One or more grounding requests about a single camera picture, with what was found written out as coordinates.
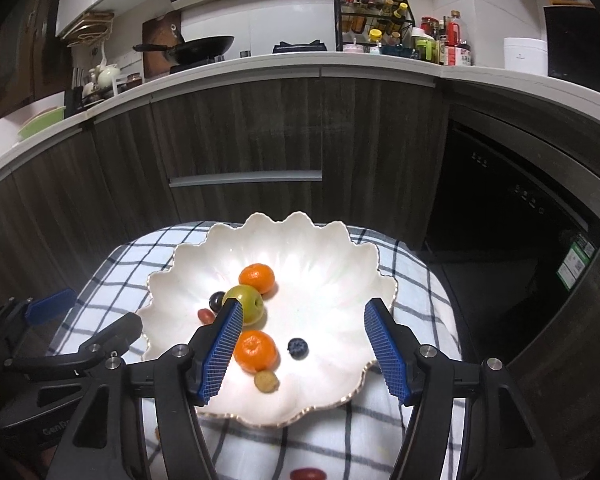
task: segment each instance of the green apple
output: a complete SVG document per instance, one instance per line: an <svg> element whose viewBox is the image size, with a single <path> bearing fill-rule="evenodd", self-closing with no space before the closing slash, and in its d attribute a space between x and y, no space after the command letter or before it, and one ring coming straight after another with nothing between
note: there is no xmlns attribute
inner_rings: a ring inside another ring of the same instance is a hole
<svg viewBox="0 0 600 480"><path fill-rule="evenodd" d="M222 304L227 298L235 298L242 305L243 320L242 325L247 326L256 323L264 314L264 301L260 293L251 285L236 285L230 288L224 298Z"/></svg>

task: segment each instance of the metal screw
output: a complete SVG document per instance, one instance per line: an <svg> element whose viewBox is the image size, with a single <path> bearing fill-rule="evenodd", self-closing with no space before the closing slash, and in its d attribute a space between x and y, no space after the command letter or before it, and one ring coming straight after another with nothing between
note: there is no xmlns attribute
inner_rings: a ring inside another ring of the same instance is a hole
<svg viewBox="0 0 600 480"><path fill-rule="evenodd" d="M438 354L438 351L436 350L435 346L431 346L431 345L422 345L420 347L420 355L422 357L435 357Z"/></svg>
<svg viewBox="0 0 600 480"><path fill-rule="evenodd" d="M491 368L491 370L502 370L502 361L497 357L489 357L487 359L487 366Z"/></svg>
<svg viewBox="0 0 600 480"><path fill-rule="evenodd" d="M122 363L122 359L119 357L110 357L106 361L104 361L105 368L107 370L115 370Z"/></svg>
<svg viewBox="0 0 600 480"><path fill-rule="evenodd" d="M184 343L180 343L179 345L174 346L171 349L171 355L174 357L184 357L189 353L189 346Z"/></svg>

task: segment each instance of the white countertop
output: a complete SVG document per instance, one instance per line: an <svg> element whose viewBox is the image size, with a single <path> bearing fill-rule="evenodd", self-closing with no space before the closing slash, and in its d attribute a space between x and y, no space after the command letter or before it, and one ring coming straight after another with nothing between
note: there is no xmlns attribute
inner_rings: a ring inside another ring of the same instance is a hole
<svg viewBox="0 0 600 480"><path fill-rule="evenodd" d="M332 68L330 72L323 69ZM21 164L77 131L87 119L104 117L134 108L152 100L201 89L209 86L244 82L248 80L286 78L297 76L360 76L370 77L381 72L382 78L393 75L398 80L414 78L426 84L434 84L437 78L462 80L505 88L541 99L589 116L600 123L600 93L580 85L519 72L479 66L439 66L424 61L392 56L369 54L344 54L341 52L309 52L305 54L270 54L212 63L190 70L167 75L112 97L87 111L69 117L23 140L0 156L0 173L10 171L11 165Z"/></svg>

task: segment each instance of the round table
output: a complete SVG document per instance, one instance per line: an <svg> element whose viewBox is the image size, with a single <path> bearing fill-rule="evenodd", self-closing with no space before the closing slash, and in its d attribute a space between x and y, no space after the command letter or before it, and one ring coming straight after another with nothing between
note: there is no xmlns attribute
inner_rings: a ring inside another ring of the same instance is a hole
<svg viewBox="0 0 600 480"><path fill-rule="evenodd" d="M75 352L93 333L127 312L149 303L147 276L168 269L174 247L199 244L215 222L194 222L160 229L115 249L80 293L56 333L49 352ZM421 343L461 359L458 333L448 297L438 279L406 245L383 234L347 227L355 243L378 246L381 274L398 282L394 318L408 325ZM124 355L138 362L146 350L144 338ZM281 430L247 428L232 420L200 416L218 476L223 480L286 480L296 468L317 467L328 479L386 480L394 466L412 408L398 405L379 369L367 375L365 386L346 405L312 412ZM143 399L142 414L152 478L166 479L152 399ZM464 423L464 400L454 401L452 428L443 479L456 477Z"/></svg>

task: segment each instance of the scalloped bowl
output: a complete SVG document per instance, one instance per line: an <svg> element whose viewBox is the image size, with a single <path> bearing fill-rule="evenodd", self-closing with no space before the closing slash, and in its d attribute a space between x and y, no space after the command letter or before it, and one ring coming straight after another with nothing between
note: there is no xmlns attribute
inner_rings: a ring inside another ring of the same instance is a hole
<svg viewBox="0 0 600 480"><path fill-rule="evenodd" d="M198 310L208 308L209 296L237 285L240 271L260 262L273 269L276 287L264 295L265 316L249 330L275 341L280 387L261 393L232 358L220 392L198 412L281 428L312 410L339 406L362 389L375 362L363 321L366 302L378 297L391 306L397 293L394 278L378 272L378 258L378 248L353 243L343 223L316 227L302 212L282 222L255 213L239 228L215 224L200 245L175 248L170 270L149 276L152 301L138 311L149 342L142 358L187 342L202 325ZM286 350L294 337L309 345L303 360Z"/></svg>

